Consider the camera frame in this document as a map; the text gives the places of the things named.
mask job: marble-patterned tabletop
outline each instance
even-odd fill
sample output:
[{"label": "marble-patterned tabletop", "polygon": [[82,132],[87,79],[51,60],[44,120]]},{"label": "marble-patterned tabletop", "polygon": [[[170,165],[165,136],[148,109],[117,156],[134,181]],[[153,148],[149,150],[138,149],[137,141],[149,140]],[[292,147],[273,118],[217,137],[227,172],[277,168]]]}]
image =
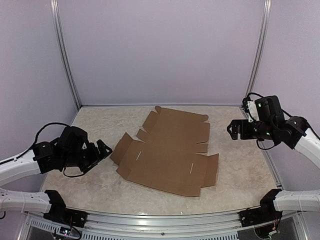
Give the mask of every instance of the marble-patterned tabletop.
[{"label": "marble-patterned tabletop", "polygon": [[[86,175],[67,178],[50,172],[42,190],[57,190],[70,208],[133,215],[189,215],[232,211],[259,205],[275,181],[255,140],[232,140],[226,127],[243,119],[238,107],[169,106],[207,114],[210,122],[208,155],[219,153],[216,186],[201,189],[200,197],[184,197],[124,180],[109,158]],[[102,139],[114,149],[123,134],[135,136],[153,106],[83,107],[73,125],[88,132],[91,142]],[[68,175],[79,174],[67,169]]]}]

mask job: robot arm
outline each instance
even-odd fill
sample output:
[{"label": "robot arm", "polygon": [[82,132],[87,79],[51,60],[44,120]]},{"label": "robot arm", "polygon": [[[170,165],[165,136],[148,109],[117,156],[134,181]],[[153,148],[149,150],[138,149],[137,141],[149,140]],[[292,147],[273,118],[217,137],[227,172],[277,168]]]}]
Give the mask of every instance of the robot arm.
[{"label": "robot arm", "polygon": [[[252,101],[250,95],[258,95],[259,99]],[[248,119],[232,120],[227,131],[233,140],[256,139],[257,146],[264,140],[273,141],[274,147],[285,143],[291,149],[306,156],[320,169],[320,139],[308,121],[300,116],[291,116],[281,109],[277,96],[262,97],[249,93],[242,101],[243,109],[248,113]],[[286,191],[272,189],[260,201],[259,209],[240,212],[243,226],[257,224],[282,216],[282,211],[316,211],[320,212],[320,190]]]},{"label": "robot arm", "polygon": [[[17,179],[45,174],[52,170],[64,171],[78,167],[82,175],[112,153],[102,140],[88,141],[88,134],[75,126],[66,126],[60,137],[51,142],[33,144],[30,150],[0,161],[0,186]],[[0,188],[0,212],[32,211],[44,213],[44,218],[83,227],[87,214],[71,210],[57,191],[17,192]]]}]

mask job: lavender wall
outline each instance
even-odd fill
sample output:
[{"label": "lavender wall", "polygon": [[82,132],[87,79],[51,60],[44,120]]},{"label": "lavender wall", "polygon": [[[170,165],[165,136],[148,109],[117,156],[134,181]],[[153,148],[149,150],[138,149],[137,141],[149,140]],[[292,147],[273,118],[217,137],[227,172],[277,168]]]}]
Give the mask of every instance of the lavender wall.
[{"label": "lavender wall", "polygon": [[[0,159],[24,151],[46,123],[71,123],[77,110],[64,73],[49,0],[0,1]],[[60,127],[44,131],[52,140]],[[44,176],[20,179],[5,189],[38,191]],[[0,220],[0,239],[17,239],[21,213]]]},{"label": "lavender wall", "polygon": [[[320,133],[320,1],[272,2],[265,47],[254,91],[277,95],[286,111],[303,116]],[[279,145],[269,151],[284,189],[320,189],[320,169]],[[320,236],[320,213],[305,213],[312,240]]]},{"label": "lavender wall", "polygon": [[236,104],[264,0],[59,0],[84,105]]}]

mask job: black mounting bracket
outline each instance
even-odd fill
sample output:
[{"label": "black mounting bracket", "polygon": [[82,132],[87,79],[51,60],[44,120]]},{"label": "black mounting bracket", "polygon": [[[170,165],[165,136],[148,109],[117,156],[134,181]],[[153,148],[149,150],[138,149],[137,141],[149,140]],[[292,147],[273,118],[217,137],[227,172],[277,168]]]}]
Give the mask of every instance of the black mounting bracket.
[{"label": "black mounting bracket", "polygon": [[282,211],[277,211],[274,214],[263,214],[261,208],[248,208],[247,210],[243,210],[239,212],[239,217],[241,221],[242,227],[249,227],[253,225],[263,224],[270,221],[274,221],[276,219],[282,218]]},{"label": "black mounting bracket", "polygon": [[46,190],[45,193],[50,198],[51,208],[43,215],[44,219],[53,222],[83,228],[85,226],[88,213],[85,211],[66,208],[66,204],[60,194],[55,190]]},{"label": "black mounting bracket", "polygon": [[274,200],[281,189],[271,189],[261,200],[260,207],[239,212],[242,227],[263,224],[282,218],[282,211],[276,211]]}]

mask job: cardboard box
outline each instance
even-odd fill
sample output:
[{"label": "cardboard box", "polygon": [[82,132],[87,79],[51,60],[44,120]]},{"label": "cardboard box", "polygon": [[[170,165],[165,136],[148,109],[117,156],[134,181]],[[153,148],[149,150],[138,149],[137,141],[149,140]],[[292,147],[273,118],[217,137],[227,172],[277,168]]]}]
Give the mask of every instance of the cardboard box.
[{"label": "cardboard box", "polygon": [[207,115],[155,107],[133,140],[127,133],[110,158],[126,180],[153,189],[200,196],[214,186],[219,154],[206,156],[210,124]]}]

